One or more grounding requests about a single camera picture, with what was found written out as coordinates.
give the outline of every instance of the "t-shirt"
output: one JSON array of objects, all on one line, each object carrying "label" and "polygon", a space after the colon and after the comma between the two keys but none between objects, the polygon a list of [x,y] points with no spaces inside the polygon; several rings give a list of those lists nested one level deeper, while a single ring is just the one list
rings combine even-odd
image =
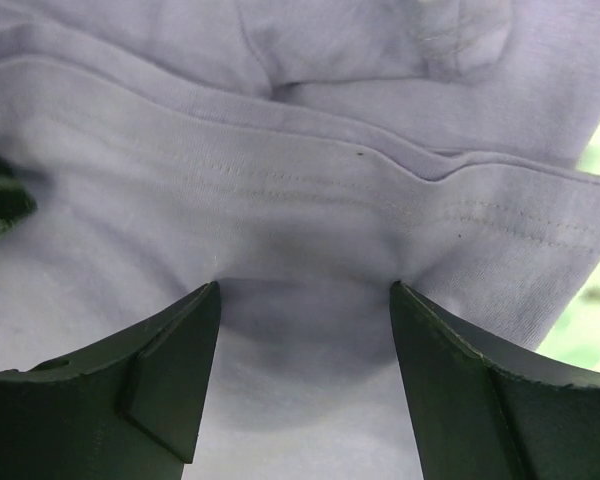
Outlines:
[{"label": "t-shirt", "polygon": [[389,287],[535,348],[599,120],[600,0],[0,0],[0,370],[219,280],[185,480],[422,478]]}]

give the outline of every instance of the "light green background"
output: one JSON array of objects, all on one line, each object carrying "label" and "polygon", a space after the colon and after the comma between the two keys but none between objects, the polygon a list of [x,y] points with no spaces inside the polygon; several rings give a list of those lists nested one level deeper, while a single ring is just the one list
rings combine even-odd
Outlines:
[{"label": "light green background", "polygon": [[[600,125],[578,168],[600,175]],[[600,372],[600,264],[537,351]]]}]

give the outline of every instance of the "garment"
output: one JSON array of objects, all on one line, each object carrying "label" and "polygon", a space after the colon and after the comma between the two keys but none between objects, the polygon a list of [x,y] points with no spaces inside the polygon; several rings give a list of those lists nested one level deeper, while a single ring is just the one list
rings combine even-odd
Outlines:
[{"label": "garment", "polygon": [[[0,370],[217,279],[185,479],[421,478],[389,286],[544,338],[600,259],[600,0],[410,1],[0,0],[39,206],[0,242]],[[423,46],[456,24],[487,46]]]}]

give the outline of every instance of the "green surface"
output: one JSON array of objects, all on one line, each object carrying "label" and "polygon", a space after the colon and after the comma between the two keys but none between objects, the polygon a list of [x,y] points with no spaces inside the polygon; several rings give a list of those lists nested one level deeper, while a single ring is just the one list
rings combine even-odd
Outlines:
[{"label": "green surface", "polygon": [[[600,175],[600,125],[579,169]],[[560,316],[538,353],[600,372],[600,264]]]}]

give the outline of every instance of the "cloth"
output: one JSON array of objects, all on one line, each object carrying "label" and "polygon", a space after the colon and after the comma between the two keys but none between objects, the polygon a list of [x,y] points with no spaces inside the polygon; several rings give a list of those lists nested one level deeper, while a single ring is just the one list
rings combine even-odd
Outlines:
[{"label": "cloth", "polygon": [[535,348],[600,260],[600,0],[461,3],[0,0],[0,370],[218,279],[185,480],[422,478],[391,283]]}]

